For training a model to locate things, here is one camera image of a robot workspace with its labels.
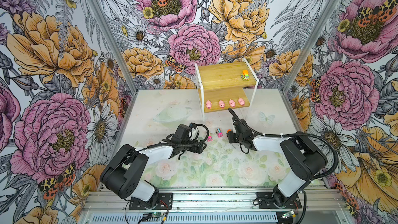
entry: light blue butterfly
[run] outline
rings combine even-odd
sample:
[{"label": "light blue butterfly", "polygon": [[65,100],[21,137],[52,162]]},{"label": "light blue butterfly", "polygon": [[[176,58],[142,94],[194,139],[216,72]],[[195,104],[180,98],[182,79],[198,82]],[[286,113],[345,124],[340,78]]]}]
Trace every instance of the light blue butterfly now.
[{"label": "light blue butterfly", "polygon": [[263,112],[258,113],[258,117],[261,122],[265,122],[267,125],[272,125],[273,120],[275,119],[275,115],[266,116]]}]

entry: pink pig figurine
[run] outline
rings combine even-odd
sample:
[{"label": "pink pig figurine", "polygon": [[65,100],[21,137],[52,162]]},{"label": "pink pig figurine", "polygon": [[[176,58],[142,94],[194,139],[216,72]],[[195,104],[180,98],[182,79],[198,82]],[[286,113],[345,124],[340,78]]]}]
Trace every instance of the pink pig figurine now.
[{"label": "pink pig figurine", "polygon": [[245,105],[245,100],[242,99],[242,98],[239,98],[239,99],[238,99],[238,102],[239,102],[239,104],[240,104],[241,106],[244,106],[244,105]]},{"label": "pink pig figurine", "polygon": [[208,101],[206,101],[206,107],[207,107],[207,109],[210,109],[211,108],[211,102],[208,100]]},{"label": "pink pig figurine", "polygon": [[225,107],[225,103],[224,103],[222,100],[220,100],[220,101],[218,102],[218,105],[219,105],[221,108],[224,108],[224,107]]},{"label": "pink pig figurine", "polygon": [[231,107],[235,107],[235,101],[234,100],[229,100],[229,105],[231,106]]}]

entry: pink toy car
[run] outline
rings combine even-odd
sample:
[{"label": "pink toy car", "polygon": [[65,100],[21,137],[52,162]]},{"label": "pink toy car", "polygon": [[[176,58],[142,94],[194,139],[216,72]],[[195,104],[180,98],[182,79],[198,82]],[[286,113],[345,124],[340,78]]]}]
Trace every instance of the pink toy car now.
[{"label": "pink toy car", "polygon": [[207,107],[207,109],[211,108],[211,102],[210,101],[206,101],[206,107]]},{"label": "pink toy car", "polygon": [[218,102],[218,105],[219,105],[221,108],[224,108],[224,107],[225,107],[225,103],[224,103],[222,100],[220,100],[220,101]]},{"label": "pink toy car", "polygon": [[229,100],[229,105],[231,106],[231,107],[235,107],[235,101],[234,100]]},{"label": "pink toy car", "polygon": [[244,105],[245,105],[245,100],[242,99],[242,98],[239,98],[239,99],[238,99],[238,102],[239,102],[239,104],[240,104],[241,106],[244,106]]},{"label": "pink toy car", "polygon": [[221,130],[220,130],[220,128],[217,128],[216,129],[216,133],[217,133],[217,137],[222,137],[222,132],[221,132]]}]

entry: shelf top board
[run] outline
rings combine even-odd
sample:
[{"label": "shelf top board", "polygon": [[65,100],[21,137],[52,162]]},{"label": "shelf top board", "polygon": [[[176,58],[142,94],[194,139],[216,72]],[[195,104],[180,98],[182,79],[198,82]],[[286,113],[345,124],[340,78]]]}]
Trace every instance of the shelf top board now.
[{"label": "shelf top board", "polygon": [[[199,66],[203,89],[219,89],[226,87],[250,87],[256,80],[244,62],[231,62],[215,65]],[[249,80],[242,80],[242,71],[249,71]]]}]

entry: floral table mat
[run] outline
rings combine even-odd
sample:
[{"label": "floral table mat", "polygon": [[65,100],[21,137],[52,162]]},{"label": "floral table mat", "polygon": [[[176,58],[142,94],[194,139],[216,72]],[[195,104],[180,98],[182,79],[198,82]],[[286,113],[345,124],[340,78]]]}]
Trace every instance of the floral table mat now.
[{"label": "floral table mat", "polygon": [[[246,89],[251,97],[253,90]],[[276,89],[260,89],[250,108],[235,109],[253,128],[267,133],[296,132]],[[228,143],[232,128],[228,111],[205,115],[213,141],[202,154],[185,152],[147,166],[143,179],[159,188],[168,187],[250,187],[274,186],[290,167],[284,155],[269,151],[244,154],[238,144]],[[146,147],[174,133],[179,124],[203,123],[196,90],[140,90],[120,146]],[[217,137],[216,128],[224,136]],[[204,137],[200,128],[199,137]]]}]

